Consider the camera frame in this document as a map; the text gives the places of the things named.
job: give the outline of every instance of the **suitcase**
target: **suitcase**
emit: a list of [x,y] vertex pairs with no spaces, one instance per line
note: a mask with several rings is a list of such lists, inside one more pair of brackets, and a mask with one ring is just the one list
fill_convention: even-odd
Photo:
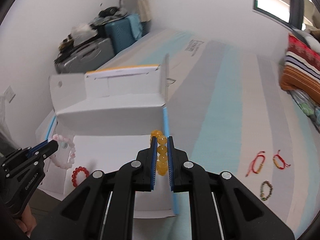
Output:
[[57,73],[86,73],[96,70],[115,56],[109,38],[99,38],[90,42],[70,57],[60,63],[55,64]]
[[127,18],[107,23],[104,30],[106,35],[111,38],[116,55],[136,42],[132,35],[130,21]]

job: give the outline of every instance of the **cardboard box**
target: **cardboard box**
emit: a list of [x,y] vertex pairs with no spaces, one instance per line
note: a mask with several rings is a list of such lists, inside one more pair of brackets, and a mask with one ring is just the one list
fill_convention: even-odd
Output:
[[[74,189],[71,175],[76,167],[86,167],[90,173],[116,171],[136,159],[140,150],[150,147],[152,130],[166,131],[169,136],[164,115],[168,56],[160,66],[145,68],[148,71],[129,69],[130,72],[119,71],[119,75],[107,69],[99,75],[50,77],[55,114],[51,113],[39,127],[37,138],[45,140],[53,133],[69,137],[75,143],[76,158],[67,171],[47,159],[46,176],[39,189],[62,200]],[[59,145],[56,157],[66,163],[69,151],[69,147],[63,149]],[[174,216],[174,206],[168,174],[157,174],[155,190],[136,193],[134,217]]]

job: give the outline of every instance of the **bed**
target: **bed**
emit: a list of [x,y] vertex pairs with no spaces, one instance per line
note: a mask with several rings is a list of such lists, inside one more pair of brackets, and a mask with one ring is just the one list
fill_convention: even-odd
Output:
[[[320,140],[310,119],[280,89],[279,66],[217,41],[166,29],[149,33],[101,69],[160,64],[166,53],[175,147],[207,171],[230,171],[258,197],[261,183],[268,180],[273,193],[264,203],[299,238],[320,209]],[[272,160],[278,150],[291,165],[284,170]],[[265,151],[263,169],[246,177],[260,151]],[[179,215],[135,220],[137,239],[191,239],[188,194],[176,197]],[[149,230],[143,231],[146,223]]]

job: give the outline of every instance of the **power socket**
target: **power socket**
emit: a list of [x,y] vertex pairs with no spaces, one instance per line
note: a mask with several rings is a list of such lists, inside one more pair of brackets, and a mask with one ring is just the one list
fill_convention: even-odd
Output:
[[7,88],[7,90],[4,92],[5,99],[11,103],[12,99],[16,96],[16,94],[13,92],[11,86]]

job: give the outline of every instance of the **red string bracelet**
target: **red string bracelet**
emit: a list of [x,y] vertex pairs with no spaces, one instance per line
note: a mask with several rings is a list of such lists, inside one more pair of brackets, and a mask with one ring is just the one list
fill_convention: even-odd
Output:
[[77,175],[80,171],[83,171],[85,173],[85,177],[89,177],[89,171],[85,168],[85,167],[81,167],[79,166],[78,168],[76,168],[73,172],[72,172],[72,183],[74,187],[78,187],[77,184]]
[[[248,169],[248,172],[247,172],[247,174],[246,174],[246,177],[249,176],[250,171],[252,171],[252,172],[255,173],[255,174],[259,174],[259,173],[260,173],[260,171],[262,170],[263,164],[264,164],[264,162],[265,162],[265,160],[266,160],[266,157],[265,157],[262,153],[266,153],[266,152],[265,152],[265,151],[258,152],[258,154],[257,154],[257,156],[254,158],[254,160],[253,160],[252,162],[250,162],[249,169]],[[263,160],[262,160],[262,162],[260,163],[258,170],[255,171],[255,170],[254,170],[254,165],[256,164],[256,161],[257,161],[257,159],[258,159],[259,157],[262,157]]]
[[[278,150],[278,153],[273,155],[273,163],[275,164],[275,166],[279,169],[279,170],[284,170],[286,167],[290,167],[291,164],[287,164],[284,159],[281,158],[281,156],[279,155],[280,150]],[[279,158],[279,160],[283,163],[283,167],[281,167],[278,162],[276,161],[276,157]]]

